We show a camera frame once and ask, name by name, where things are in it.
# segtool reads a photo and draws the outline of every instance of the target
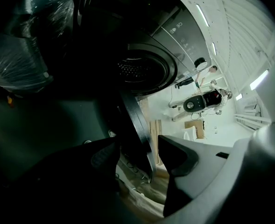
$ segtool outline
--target fluorescent light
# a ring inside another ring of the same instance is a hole
[[[250,84],[251,90],[254,90],[261,82],[262,80],[268,75],[269,71],[265,70],[263,74],[261,74],[254,82]]]
[[[239,99],[241,99],[241,98],[242,98],[242,94],[238,95],[238,96],[236,97],[236,100],[239,100]]]
[[[208,26],[209,26],[209,24],[208,24],[208,22],[207,22],[207,19],[204,17],[204,14],[203,14],[202,9],[200,8],[200,6],[199,6],[198,4],[196,4],[196,6],[197,6],[197,8],[198,8],[199,12],[201,13],[201,15],[202,15],[202,17],[203,17],[203,19],[204,19],[204,21],[205,21],[205,23],[206,23],[207,27],[208,27]]]
[[[215,44],[213,42],[212,42],[212,46],[213,46],[213,49],[214,49],[214,54],[217,55],[216,54],[216,49],[215,49]]]

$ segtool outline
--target cardboard box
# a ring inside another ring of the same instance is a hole
[[[197,138],[203,139],[204,138],[204,128],[203,128],[203,121],[201,119],[195,121],[186,121],[185,122],[185,129],[191,128],[195,126],[197,132]]]

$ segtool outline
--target white ceiling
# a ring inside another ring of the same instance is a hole
[[[260,75],[261,67],[275,63],[275,20],[259,0],[181,1],[200,26],[212,58],[235,95]],[[200,5],[209,27],[196,4]]]

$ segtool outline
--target wooden board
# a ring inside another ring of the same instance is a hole
[[[139,106],[141,108],[142,114],[146,119],[147,125],[150,128],[150,118],[149,118],[149,108],[148,108],[148,99],[143,99],[139,102]]]
[[[155,151],[155,163],[159,163],[159,158],[158,158],[158,135],[162,134],[162,125],[161,125],[161,120],[154,120],[150,121],[150,132],[151,132],[151,137],[153,140],[154,144],[154,151]]]

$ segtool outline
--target washing machine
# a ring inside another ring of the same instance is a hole
[[[180,0],[74,0],[73,29],[77,43],[85,44],[83,53],[95,55],[94,62],[105,59],[97,74],[105,71],[114,77],[109,82],[135,96],[211,66],[204,36]]]

